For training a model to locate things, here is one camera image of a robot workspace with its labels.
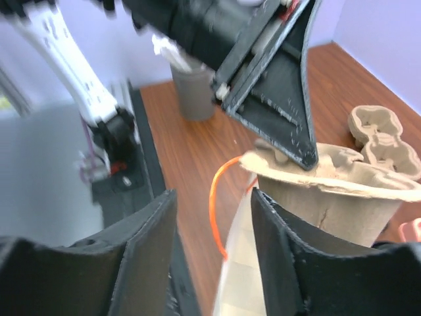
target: gray cylinder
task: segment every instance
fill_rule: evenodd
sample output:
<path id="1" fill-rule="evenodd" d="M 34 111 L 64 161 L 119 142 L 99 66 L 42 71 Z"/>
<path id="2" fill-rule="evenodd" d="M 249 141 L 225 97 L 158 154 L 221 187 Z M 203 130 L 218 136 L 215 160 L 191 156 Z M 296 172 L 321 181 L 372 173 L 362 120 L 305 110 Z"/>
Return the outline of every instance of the gray cylinder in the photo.
<path id="1" fill-rule="evenodd" d="M 216 107 L 212 103 L 212 71 L 198 66 L 191 72 L 183 72 L 171 66 L 171 73 L 182 116 L 193 121 L 210 119 Z"/>

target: wooden surface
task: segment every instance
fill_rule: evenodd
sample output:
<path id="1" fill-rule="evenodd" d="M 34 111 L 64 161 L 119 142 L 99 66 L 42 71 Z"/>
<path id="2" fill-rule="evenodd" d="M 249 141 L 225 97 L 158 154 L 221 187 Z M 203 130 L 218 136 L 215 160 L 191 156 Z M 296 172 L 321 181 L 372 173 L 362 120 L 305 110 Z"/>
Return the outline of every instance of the wooden surface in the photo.
<path id="1" fill-rule="evenodd" d="M 421 117 L 337 45 L 311 49 L 308 74 L 318 142 L 354 148 L 347 127 L 351 109 L 383 105 L 400 118 L 403 140 L 421 153 Z M 178 225 L 203 315 L 209 316 L 222 262 L 209 225 L 209 188 L 218 168 L 251 149 L 256 136 L 220 111 L 208 122 L 184 121 L 172 83 L 143 88 L 141 94 L 166 185 L 178 191 Z M 235 166 L 220 181 L 217 220 L 223 242 L 247 179 L 247 173 Z M 399 224 L 417 217 L 420 204 L 405 204 L 380 239 L 398 241 Z"/>

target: orange wire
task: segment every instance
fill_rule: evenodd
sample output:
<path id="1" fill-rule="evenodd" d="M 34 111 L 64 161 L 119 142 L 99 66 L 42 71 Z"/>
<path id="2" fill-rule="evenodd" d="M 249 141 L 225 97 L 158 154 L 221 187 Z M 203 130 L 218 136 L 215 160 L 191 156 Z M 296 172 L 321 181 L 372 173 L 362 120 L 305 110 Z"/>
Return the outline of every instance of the orange wire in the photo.
<path id="1" fill-rule="evenodd" d="M 247 189 L 245 189 L 245 193 L 249 193 L 251 189 L 253 189 L 253 186 L 257 183 L 257 177 L 252 181 L 252 183 L 249 184 Z"/>
<path id="2" fill-rule="evenodd" d="M 215 239 L 216 246 L 218 247 L 219 252 L 224 257 L 224 260 L 228 259 L 228 254 L 225 250 L 225 247 L 222 245 L 221 237 L 219 235 L 218 224 L 216 223 L 216 187 L 218 186 L 218 182 L 220 177 L 230 168 L 232 165 L 239 162 L 241 156 L 235 157 L 226 163 L 224 163 L 216 172 L 212 185 L 210 186 L 210 193 L 209 193 L 209 221 L 210 227 L 212 228 L 213 238 Z M 247 187 L 246 192 L 248 192 L 257 182 L 257 178 L 252 181 L 252 183 Z"/>

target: cable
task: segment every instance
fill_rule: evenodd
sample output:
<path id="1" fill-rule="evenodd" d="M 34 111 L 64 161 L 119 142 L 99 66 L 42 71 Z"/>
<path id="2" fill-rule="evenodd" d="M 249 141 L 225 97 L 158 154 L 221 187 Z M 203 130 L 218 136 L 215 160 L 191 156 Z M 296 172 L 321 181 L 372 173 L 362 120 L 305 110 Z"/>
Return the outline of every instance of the cable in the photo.
<path id="1" fill-rule="evenodd" d="M 86 141 L 87 141 L 87 146 L 89 148 L 89 154 L 91 156 L 90 157 L 91 158 L 91 167 L 93 169 L 95 169 L 97 166 L 95 164 L 95 159 L 94 159 L 95 152 L 93 150 L 92 139 L 91 139 L 91 136 L 89 135 L 89 130 L 87 129 L 87 124 L 86 124 L 86 122 L 85 122 L 85 120 L 82 116 L 80 116 L 80 120 L 82 121 L 82 128 L 84 130 L 85 138 L 86 138 Z"/>
<path id="2" fill-rule="evenodd" d="M 232 165 L 239 162 L 241 156 L 235 157 L 226 163 L 224 163 L 216 172 L 212 185 L 210 186 L 210 193 L 209 193 L 209 221 L 210 227 L 212 229 L 213 238 L 215 240 L 216 246 L 218 247 L 219 252 L 224 257 L 226 261 L 228 259 L 228 254 L 225 250 L 225 247 L 222 245 L 221 237 L 219 234 L 218 224 L 216 223 L 216 187 L 218 186 L 218 182 L 220 177 L 230 168 Z M 248 185 L 246 192 L 248 193 L 253 186 L 257 183 L 257 178 L 255 178 L 250 185 Z"/>
<path id="3" fill-rule="evenodd" d="M 91 157 L 87 157 L 87 155 L 85 155 L 86 158 L 83 159 L 83 162 L 87 163 L 87 162 L 92 162 L 93 159 L 98 159 L 100 160 L 100 162 L 102 162 L 103 166 L 105 166 L 105 160 L 104 158 L 102 158 L 99 154 L 94 153 L 93 159 Z M 79 177 L 80 180 L 84 183 L 84 184 L 89 184 L 92 183 L 93 181 L 93 172 L 97 171 L 98 169 L 100 169 L 102 166 L 101 165 L 95 165 L 95 168 L 93 168 L 92 166 L 90 166 L 90 168 L 86 167 L 84 168 L 83 166 L 79 167 Z"/>

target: cardboard egg carton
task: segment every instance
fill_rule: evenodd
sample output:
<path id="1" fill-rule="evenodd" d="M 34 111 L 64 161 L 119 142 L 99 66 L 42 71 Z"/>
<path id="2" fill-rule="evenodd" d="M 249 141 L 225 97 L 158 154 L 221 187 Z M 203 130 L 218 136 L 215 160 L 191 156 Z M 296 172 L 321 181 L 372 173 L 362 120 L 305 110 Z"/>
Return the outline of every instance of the cardboard egg carton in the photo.
<path id="1" fill-rule="evenodd" d="M 359 105 L 349 115 L 348 125 L 366 163 L 414 181 L 421 178 L 421 160 L 415 149 L 402 141 L 403 127 L 393 111 L 379 105 Z"/>
<path id="2" fill-rule="evenodd" d="M 361 153 L 317 143 L 317 166 L 304 171 L 278 149 L 256 140 L 240 165 L 289 212 L 338 238 L 371 247 L 403 201 L 421 200 L 421 184 L 365 163 Z"/>

